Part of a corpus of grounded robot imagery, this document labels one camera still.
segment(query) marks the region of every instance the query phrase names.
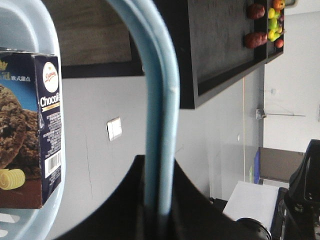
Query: brand logo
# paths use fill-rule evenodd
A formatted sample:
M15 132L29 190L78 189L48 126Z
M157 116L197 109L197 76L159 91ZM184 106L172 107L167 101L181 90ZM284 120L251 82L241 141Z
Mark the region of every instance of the brand logo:
M57 91L59 86L58 72L55 66L51 62L46 62L42 72L43 84L45 88L50 92L54 93Z
M0 71L4 71L7 68L8 63L0 60Z

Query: metal rod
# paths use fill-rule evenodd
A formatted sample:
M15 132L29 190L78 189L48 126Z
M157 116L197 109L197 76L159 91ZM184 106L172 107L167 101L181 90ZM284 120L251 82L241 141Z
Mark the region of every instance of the metal rod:
M306 117L306 115L296 115L296 114L281 114L281 113L267 113L268 115L275 115L275 116L290 116L290 117Z

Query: cookie package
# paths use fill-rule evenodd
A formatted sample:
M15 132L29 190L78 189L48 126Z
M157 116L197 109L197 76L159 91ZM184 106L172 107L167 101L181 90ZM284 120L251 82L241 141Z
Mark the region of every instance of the cookie package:
M61 182L59 62L0 49L0 208L40 209Z

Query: red apple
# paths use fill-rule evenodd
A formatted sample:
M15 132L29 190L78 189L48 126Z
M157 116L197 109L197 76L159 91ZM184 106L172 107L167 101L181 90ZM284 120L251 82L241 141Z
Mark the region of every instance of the red apple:
M282 39L277 39L275 42L274 42L274 46L276 48L282 48L284 46L284 41Z

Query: barcode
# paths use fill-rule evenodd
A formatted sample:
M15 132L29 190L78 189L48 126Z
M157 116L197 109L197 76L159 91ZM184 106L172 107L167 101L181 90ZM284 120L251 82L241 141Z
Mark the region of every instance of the barcode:
M61 165L61 152L57 152L44 161L44 175L49 177Z

